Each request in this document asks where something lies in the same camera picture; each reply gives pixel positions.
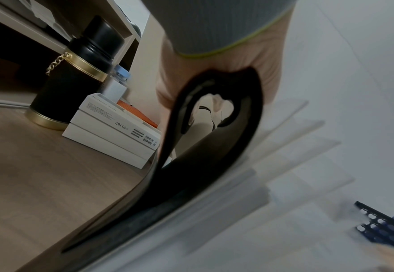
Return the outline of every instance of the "thermos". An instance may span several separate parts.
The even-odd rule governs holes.
[[[47,69],[49,79],[26,112],[34,123],[65,130],[84,99],[96,93],[112,69],[124,39],[100,16]]]

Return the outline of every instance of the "brown tabletop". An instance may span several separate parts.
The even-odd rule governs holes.
[[[138,184],[118,161],[0,108],[0,272],[15,271]]]

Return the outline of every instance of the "gold chain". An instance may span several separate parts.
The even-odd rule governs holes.
[[[66,58],[71,57],[71,54],[68,52],[65,52],[64,54],[60,55],[59,57],[56,58],[56,60],[54,60],[49,67],[46,70],[46,75],[50,76],[50,72],[57,67],[61,61],[65,60]]]

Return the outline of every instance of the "product box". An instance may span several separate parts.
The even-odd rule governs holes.
[[[159,130],[127,112],[102,94],[88,95],[79,109],[153,150],[160,145]]]
[[[143,159],[111,142],[98,137],[74,124],[69,124],[62,136],[109,155],[115,159],[128,163],[139,169],[143,168],[147,160]]]
[[[73,119],[71,119],[71,123],[125,150],[128,150],[129,152],[143,159],[148,160],[152,156],[153,152],[155,152],[150,147],[136,142],[131,137],[121,133],[120,131],[81,110],[76,112]]]

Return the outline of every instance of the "blue bottle cap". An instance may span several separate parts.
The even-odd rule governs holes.
[[[119,65],[116,65],[115,72],[125,77],[126,79],[129,79],[131,76],[131,74],[127,70],[125,70],[123,67]]]

